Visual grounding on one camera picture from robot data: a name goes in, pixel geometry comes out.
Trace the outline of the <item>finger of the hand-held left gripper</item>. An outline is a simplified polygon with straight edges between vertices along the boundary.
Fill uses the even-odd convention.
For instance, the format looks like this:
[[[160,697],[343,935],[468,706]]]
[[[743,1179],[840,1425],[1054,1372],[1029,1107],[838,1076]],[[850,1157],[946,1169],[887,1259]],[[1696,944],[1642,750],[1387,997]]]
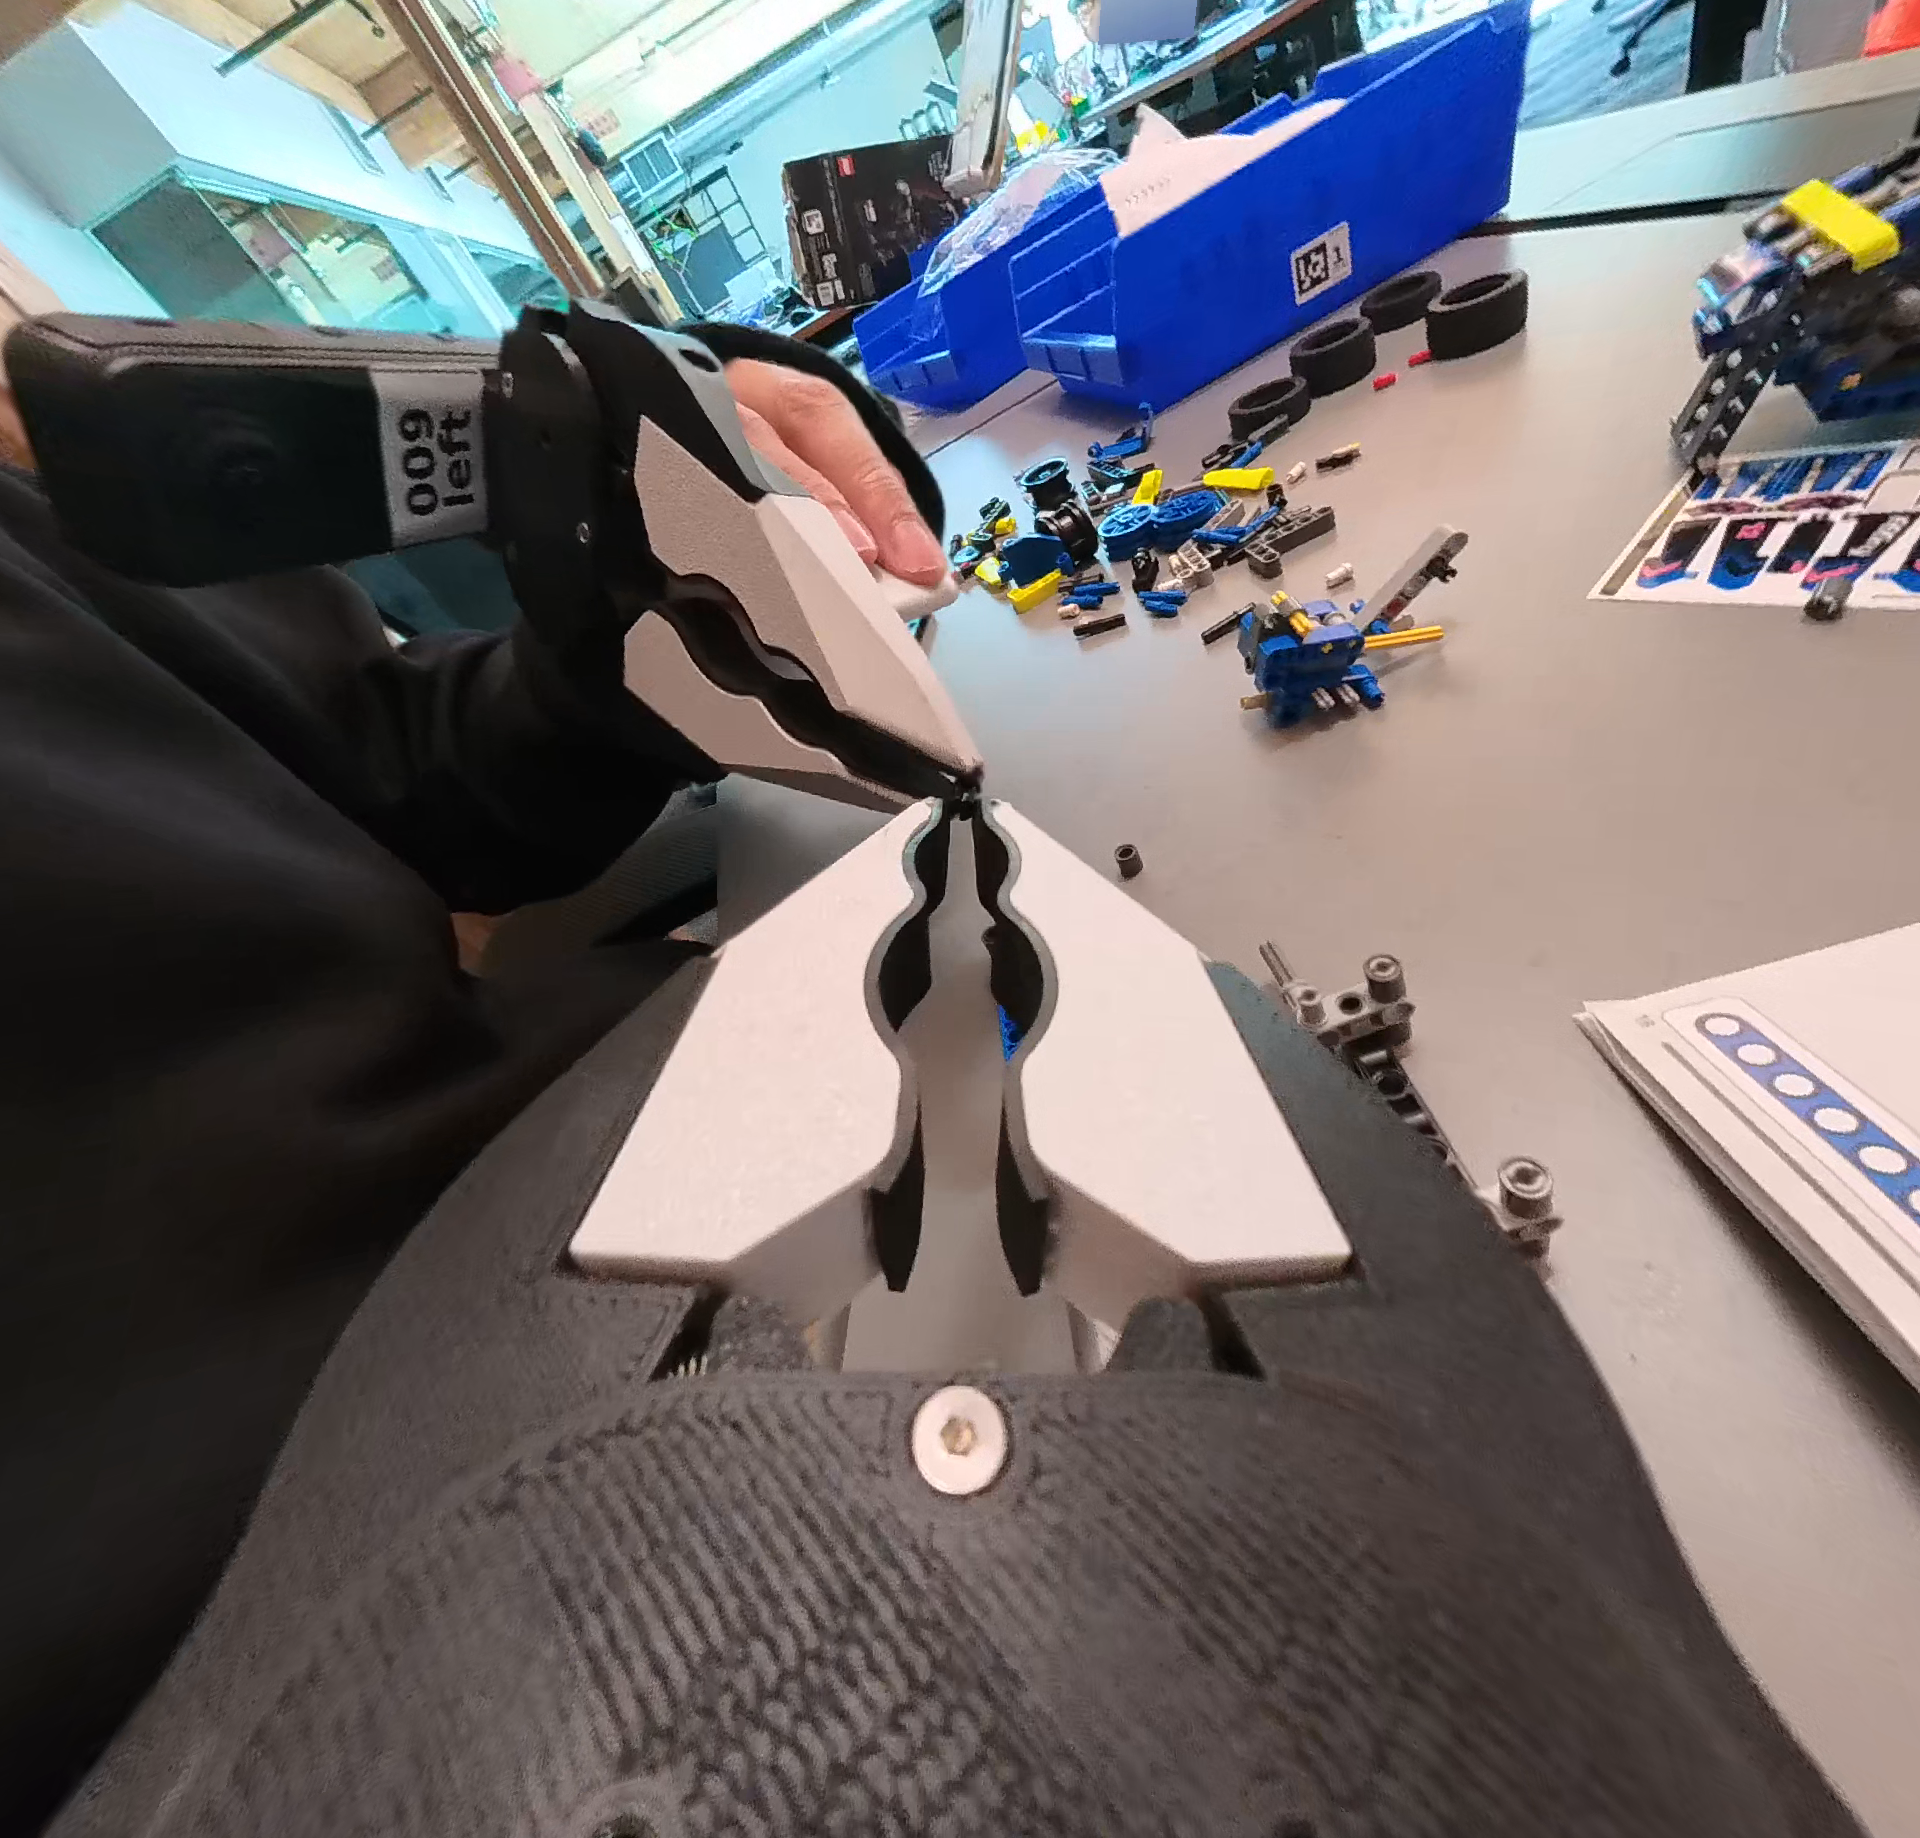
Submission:
[[[957,765],[961,795],[980,791],[984,762],[946,685],[826,506],[780,490],[746,499],[654,419],[635,433],[633,486],[661,573],[640,616],[659,610],[711,663],[727,631],[707,621],[725,616],[770,672],[808,674],[835,712]]]
[[[721,654],[703,659],[692,638],[651,607],[629,628],[622,659],[633,699],[715,767],[882,813],[960,800],[957,764],[833,710],[808,674],[770,670],[725,614],[707,619],[705,631],[720,628],[727,631]]]

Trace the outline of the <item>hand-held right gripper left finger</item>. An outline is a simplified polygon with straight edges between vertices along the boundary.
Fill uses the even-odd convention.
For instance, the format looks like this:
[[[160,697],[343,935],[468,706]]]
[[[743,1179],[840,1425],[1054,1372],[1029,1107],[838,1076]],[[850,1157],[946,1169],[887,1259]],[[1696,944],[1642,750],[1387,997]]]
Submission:
[[[725,937],[576,1225],[586,1273],[833,1320],[920,1249],[924,1127],[900,1031],[931,984],[950,805],[896,818]]]

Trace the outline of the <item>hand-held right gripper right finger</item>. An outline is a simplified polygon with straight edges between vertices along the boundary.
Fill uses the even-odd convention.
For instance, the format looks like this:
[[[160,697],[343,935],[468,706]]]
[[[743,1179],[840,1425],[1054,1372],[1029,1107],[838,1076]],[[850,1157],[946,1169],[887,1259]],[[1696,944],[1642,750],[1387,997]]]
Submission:
[[[1019,1294],[1117,1329],[1147,1299],[1343,1275],[1349,1236],[1204,951],[1005,800],[977,805],[972,856]]]

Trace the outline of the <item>grey black lego beam assembly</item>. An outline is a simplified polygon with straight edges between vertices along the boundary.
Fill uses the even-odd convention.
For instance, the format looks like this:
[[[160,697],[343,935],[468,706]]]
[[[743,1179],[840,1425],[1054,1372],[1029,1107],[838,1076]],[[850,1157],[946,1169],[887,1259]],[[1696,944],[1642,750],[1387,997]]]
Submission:
[[[1369,954],[1354,986],[1319,987],[1292,966],[1274,940],[1263,937],[1257,954],[1277,1003],[1293,1022],[1376,1092],[1404,1130],[1419,1135],[1470,1190],[1502,1238],[1525,1262],[1542,1268],[1550,1240],[1563,1224],[1555,1179],[1542,1159],[1527,1153],[1502,1157],[1492,1177],[1473,1177],[1407,1067],[1416,1006],[1402,960],[1392,951]]]

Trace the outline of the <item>pile of loose lego pieces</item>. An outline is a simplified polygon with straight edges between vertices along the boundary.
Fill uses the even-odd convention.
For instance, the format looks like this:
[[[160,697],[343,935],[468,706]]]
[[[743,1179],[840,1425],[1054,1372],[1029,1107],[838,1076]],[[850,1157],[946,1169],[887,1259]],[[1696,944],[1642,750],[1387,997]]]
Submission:
[[[1054,610],[1078,635],[1126,621],[1126,598],[1154,621],[1176,621],[1216,577],[1280,577],[1293,554],[1335,534],[1332,506],[1307,477],[1349,465],[1330,458],[1275,464],[1296,415],[1257,414],[1212,446],[1186,481],[1154,458],[1154,411],[1132,431],[1091,443],[1081,459],[1033,458],[986,494],[948,535],[948,572],[1001,604]]]

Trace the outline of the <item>black lego box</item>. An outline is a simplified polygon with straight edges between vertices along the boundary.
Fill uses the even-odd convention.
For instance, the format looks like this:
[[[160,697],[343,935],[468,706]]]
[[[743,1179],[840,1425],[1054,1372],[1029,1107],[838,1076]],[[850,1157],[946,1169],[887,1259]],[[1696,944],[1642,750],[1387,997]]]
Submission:
[[[952,134],[801,155],[780,167],[791,281],[817,311],[904,290],[964,209],[946,186]]]

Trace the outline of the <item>blue lego sub-assembly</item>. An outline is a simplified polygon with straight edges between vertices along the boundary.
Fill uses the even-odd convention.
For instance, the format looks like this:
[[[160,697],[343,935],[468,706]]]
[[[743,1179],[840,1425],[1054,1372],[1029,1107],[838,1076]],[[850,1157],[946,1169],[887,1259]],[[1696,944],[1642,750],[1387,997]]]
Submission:
[[[1445,628],[1419,623],[1414,607],[1427,589],[1457,575],[1470,541],[1470,532],[1442,523],[1363,599],[1302,602],[1272,592],[1245,610],[1235,623],[1245,674],[1239,712],[1269,730],[1288,730],[1382,710],[1380,665],[1445,639]]]

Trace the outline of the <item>lego instruction booklet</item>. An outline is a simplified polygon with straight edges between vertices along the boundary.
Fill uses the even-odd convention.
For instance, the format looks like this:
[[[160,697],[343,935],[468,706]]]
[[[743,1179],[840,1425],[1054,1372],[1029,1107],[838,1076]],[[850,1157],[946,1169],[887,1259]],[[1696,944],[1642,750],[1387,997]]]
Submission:
[[[1615,1076],[1917,1384],[1917,928],[1575,1023]]]

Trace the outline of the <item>lego sticker sheet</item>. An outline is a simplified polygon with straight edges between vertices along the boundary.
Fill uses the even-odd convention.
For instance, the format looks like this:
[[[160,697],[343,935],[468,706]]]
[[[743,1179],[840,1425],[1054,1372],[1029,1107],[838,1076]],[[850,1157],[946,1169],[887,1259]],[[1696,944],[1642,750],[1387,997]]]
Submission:
[[[1620,605],[1917,612],[1917,442],[1722,458],[1659,499],[1590,589]]]

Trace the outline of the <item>blue yellow lego car model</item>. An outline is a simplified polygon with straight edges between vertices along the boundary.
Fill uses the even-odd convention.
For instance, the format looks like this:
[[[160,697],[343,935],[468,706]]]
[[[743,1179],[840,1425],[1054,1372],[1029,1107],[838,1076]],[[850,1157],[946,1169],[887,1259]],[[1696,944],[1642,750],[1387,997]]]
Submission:
[[[1670,424],[1677,461],[1709,471],[1768,386],[1822,424],[1917,406],[1917,142],[1812,177],[1745,218],[1696,281],[1699,375]]]

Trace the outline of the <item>small blue storage bin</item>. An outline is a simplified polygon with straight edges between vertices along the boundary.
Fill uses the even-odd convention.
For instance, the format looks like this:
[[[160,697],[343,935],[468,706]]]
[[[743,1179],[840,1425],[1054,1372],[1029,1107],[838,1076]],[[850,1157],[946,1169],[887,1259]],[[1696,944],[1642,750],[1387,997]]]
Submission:
[[[866,383],[917,410],[957,411],[1019,377],[1028,360],[1012,286],[1013,259],[1076,212],[1081,195],[1043,212],[1012,245],[928,294],[916,280],[930,247],[902,290],[852,322]]]

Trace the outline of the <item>clear plastic bag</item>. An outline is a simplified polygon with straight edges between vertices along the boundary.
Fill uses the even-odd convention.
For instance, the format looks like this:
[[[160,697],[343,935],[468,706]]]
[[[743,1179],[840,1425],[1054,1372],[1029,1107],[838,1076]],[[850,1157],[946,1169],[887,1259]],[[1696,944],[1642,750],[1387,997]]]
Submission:
[[[1119,154],[1100,146],[1049,146],[1028,155],[940,235],[916,278],[917,290],[942,290],[957,274],[1019,240],[1043,212],[1095,190]]]

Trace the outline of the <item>large blue storage bin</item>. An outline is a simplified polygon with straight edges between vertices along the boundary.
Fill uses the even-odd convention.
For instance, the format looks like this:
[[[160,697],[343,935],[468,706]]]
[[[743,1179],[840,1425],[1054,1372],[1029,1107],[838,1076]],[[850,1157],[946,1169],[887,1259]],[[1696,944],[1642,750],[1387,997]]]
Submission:
[[[1509,198],[1531,0],[1318,71],[1223,129],[1346,108],[1119,237],[1100,183],[1019,247],[1026,363],[1073,395],[1166,408],[1490,219]]]

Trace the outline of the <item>person's black clothing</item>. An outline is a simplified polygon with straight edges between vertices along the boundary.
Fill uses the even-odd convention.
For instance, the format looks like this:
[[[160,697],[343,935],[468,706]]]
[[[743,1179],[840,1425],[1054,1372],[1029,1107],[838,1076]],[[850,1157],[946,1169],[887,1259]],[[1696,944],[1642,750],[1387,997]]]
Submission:
[[[4,1834],[174,1656],[407,1231],[678,964],[468,972],[339,803],[342,583],[376,614],[131,582],[4,467]]]

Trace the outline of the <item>white paper sheet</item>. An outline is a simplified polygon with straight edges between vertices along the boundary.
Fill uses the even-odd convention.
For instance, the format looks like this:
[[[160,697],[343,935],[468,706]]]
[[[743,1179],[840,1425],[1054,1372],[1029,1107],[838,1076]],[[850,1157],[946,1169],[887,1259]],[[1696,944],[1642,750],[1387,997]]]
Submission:
[[[1115,235],[1128,237],[1209,192],[1221,180],[1330,122],[1346,99],[1310,102],[1248,131],[1186,136],[1152,105],[1140,105],[1126,154],[1100,171]]]

